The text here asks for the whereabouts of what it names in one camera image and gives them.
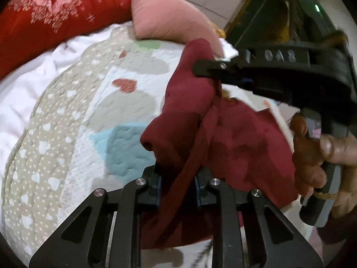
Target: metal pin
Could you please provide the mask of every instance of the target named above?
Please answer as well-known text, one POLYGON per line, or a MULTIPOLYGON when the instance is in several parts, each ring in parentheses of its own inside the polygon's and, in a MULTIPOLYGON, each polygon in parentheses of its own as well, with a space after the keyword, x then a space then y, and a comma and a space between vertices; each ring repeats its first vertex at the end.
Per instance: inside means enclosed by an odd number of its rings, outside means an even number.
POLYGON ((212 184, 212 185, 220 185, 221 181, 218 178, 212 178, 210 180, 210 184, 212 184))
POLYGON ((251 193, 252 193, 253 196, 255 196, 257 198, 261 197, 263 195, 263 193, 259 189, 252 189, 251 193))
POLYGON ((105 190, 102 188, 97 188, 93 193, 94 196, 101 197, 105 193, 105 190))
POLYGON ((136 181, 135 181, 135 183, 137 184, 137 185, 144 185, 145 183, 146 183, 146 179, 145 178, 138 178, 136 181))

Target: dark red fabric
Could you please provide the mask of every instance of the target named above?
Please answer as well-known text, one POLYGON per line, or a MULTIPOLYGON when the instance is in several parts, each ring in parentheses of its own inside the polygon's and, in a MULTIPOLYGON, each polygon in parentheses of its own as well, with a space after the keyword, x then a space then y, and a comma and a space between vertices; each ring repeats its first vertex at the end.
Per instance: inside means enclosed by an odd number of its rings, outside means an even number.
POLYGON ((357 207, 341 218, 334 219, 330 214, 326 226, 318 228, 318 234, 325 244, 345 241, 326 268, 356 268, 357 207))
POLYGON ((11 0, 0 13, 0 80, 71 37, 129 20, 130 0, 11 0))
POLYGON ((212 219, 196 211, 190 197, 200 166, 235 189, 261 189, 278 208, 297 198, 292 154, 269 110, 223 99, 219 81, 193 75, 197 59, 213 58, 204 39, 186 45, 162 114, 141 136, 164 169, 160 209, 143 217, 144 249, 192 244, 212 234, 212 219))

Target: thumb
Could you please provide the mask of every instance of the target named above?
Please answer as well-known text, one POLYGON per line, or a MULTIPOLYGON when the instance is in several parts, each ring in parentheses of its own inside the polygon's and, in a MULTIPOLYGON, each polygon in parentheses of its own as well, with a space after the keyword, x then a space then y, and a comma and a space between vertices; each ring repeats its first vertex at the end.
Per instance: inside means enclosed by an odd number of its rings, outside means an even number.
POLYGON ((322 157, 330 163, 347 166, 357 166, 357 139, 351 135, 345 138, 335 138, 323 134, 320 138, 322 157))

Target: maroon garment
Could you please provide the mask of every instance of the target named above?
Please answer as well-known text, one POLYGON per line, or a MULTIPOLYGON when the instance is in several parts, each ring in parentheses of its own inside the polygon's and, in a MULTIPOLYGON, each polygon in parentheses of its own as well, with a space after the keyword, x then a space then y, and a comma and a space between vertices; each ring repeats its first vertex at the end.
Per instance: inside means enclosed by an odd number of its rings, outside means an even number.
POLYGON ((212 234, 212 219, 196 210, 190 189, 200 166, 235 189, 261 189, 278 208, 297 198, 292 154, 269 110, 223 99, 219 81, 193 75, 197 59, 213 58, 204 39, 186 45, 162 114, 141 136, 164 169, 160 209, 142 218, 144 249, 192 244, 212 234))
POLYGON ((349 214, 334 219, 330 216, 325 227, 318 228, 318 234, 326 244, 346 240, 336 257, 326 268, 356 268, 357 251, 357 207, 349 214))

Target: pink pillow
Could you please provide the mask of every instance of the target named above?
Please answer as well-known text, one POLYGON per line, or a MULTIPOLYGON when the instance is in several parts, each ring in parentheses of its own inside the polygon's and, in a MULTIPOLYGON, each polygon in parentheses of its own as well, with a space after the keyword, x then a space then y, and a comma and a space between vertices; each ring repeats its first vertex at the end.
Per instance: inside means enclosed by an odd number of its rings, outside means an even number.
POLYGON ((211 21, 185 0, 131 0, 135 37, 186 44, 208 40, 215 55, 223 57, 219 35, 211 21))

